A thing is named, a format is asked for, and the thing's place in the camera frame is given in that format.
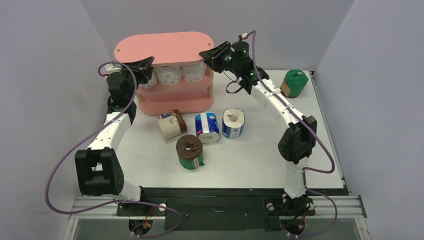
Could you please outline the beige brown wrapped roll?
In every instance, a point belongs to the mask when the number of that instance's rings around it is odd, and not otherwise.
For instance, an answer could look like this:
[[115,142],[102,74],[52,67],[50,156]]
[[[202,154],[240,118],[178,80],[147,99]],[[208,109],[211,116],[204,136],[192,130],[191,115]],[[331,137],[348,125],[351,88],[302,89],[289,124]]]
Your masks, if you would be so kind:
[[156,122],[164,140],[179,136],[188,130],[182,113],[178,109],[157,115],[156,117]]

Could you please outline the green wrapped roll far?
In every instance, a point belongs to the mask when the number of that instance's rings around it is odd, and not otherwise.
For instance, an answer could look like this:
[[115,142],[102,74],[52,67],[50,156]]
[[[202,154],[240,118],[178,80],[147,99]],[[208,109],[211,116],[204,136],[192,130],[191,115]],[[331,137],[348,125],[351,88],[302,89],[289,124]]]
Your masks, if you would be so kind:
[[308,80],[302,70],[291,69],[285,74],[280,91],[286,98],[296,98],[303,91]]

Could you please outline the white dotted roll shelf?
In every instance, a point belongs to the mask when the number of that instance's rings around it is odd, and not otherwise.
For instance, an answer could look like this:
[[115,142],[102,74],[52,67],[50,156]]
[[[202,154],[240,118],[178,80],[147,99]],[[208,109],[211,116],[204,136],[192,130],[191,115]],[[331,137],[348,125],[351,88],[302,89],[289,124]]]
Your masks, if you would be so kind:
[[183,64],[181,69],[182,78],[187,82],[199,82],[205,77],[205,64],[203,62]]

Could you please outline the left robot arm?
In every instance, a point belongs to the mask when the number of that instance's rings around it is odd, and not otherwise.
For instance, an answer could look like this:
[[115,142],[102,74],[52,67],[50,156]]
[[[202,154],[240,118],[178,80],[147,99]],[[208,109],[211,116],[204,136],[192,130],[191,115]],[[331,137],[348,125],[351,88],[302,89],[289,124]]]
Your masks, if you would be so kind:
[[92,143],[74,155],[79,190],[83,195],[113,195],[131,200],[129,208],[136,215],[149,210],[149,201],[142,197],[140,186],[125,180],[116,150],[134,122],[137,89],[139,84],[146,84],[152,77],[154,59],[149,56],[136,62],[121,63],[115,70],[104,74],[109,92],[105,123]]

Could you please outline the brown green roll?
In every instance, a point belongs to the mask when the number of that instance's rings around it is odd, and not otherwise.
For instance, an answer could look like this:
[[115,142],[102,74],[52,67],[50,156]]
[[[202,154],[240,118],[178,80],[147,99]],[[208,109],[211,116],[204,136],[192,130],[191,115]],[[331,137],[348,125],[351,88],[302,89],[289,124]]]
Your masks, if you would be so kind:
[[181,136],[176,142],[179,163],[187,170],[203,167],[204,154],[202,142],[192,134]]

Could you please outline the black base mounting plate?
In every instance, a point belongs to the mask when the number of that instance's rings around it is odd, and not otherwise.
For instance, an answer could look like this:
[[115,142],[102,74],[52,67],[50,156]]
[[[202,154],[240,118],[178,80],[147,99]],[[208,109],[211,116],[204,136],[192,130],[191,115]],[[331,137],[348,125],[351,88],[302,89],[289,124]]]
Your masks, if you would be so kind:
[[143,188],[142,202],[111,203],[85,213],[88,218],[121,217],[130,228],[146,217],[148,223],[164,220],[165,230],[279,231],[302,229],[303,218],[317,216],[319,201],[326,198],[307,193],[290,199],[282,188]]

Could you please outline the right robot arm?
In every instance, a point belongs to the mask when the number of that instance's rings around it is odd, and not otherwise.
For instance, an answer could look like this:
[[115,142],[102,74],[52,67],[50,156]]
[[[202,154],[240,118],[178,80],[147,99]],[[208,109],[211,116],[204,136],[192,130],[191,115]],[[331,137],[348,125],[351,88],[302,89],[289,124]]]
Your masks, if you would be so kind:
[[269,75],[250,57],[250,45],[246,41],[231,44],[226,41],[217,47],[199,52],[204,63],[216,73],[231,72],[236,83],[258,100],[282,127],[284,133],[277,144],[286,161],[286,178],[282,207],[288,215],[303,214],[309,207],[305,167],[316,138],[317,121],[289,104]]

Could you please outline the pink three-tier shelf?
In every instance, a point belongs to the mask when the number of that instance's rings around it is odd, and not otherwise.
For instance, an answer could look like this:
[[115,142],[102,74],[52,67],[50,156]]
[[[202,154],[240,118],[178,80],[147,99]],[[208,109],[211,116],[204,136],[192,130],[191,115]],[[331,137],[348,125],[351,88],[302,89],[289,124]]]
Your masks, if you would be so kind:
[[[114,48],[114,57],[122,63],[132,63],[150,56],[153,68],[189,65],[203,62],[199,52],[214,47],[212,38],[198,31],[138,34],[121,40]],[[156,85],[137,90],[138,106],[146,115],[159,115],[178,109],[181,113],[200,113],[214,102],[213,71],[205,65],[201,81],[183,78],[175,85]]]

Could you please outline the white dotted roll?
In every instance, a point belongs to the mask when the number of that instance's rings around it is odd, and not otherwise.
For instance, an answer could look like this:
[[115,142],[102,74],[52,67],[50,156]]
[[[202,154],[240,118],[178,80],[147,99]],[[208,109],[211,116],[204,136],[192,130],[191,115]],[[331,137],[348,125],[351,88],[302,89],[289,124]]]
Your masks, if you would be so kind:
[[151,78],[145,84],[140,83],[138,85],[138,89],[150,89],[157,83],[158,83],[158,78],[157,78],[156,70],[153,68]]
[[158,66],[155,72],[158,82],[163,86],[176,85],[183,78],[180,65]]

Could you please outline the blue white roll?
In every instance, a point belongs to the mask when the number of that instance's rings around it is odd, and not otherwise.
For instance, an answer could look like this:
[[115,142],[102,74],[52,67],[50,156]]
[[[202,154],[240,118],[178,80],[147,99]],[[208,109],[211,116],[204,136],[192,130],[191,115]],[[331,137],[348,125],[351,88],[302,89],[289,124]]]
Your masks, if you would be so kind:
[[202,112],[194,117],[196,137],[203,144],[217,142],[220,138],[217,116],[213,112]]
[[229,108],[222,115],[222,134],[227,139],[238,139],[245,126],[245,114],[241,109]]

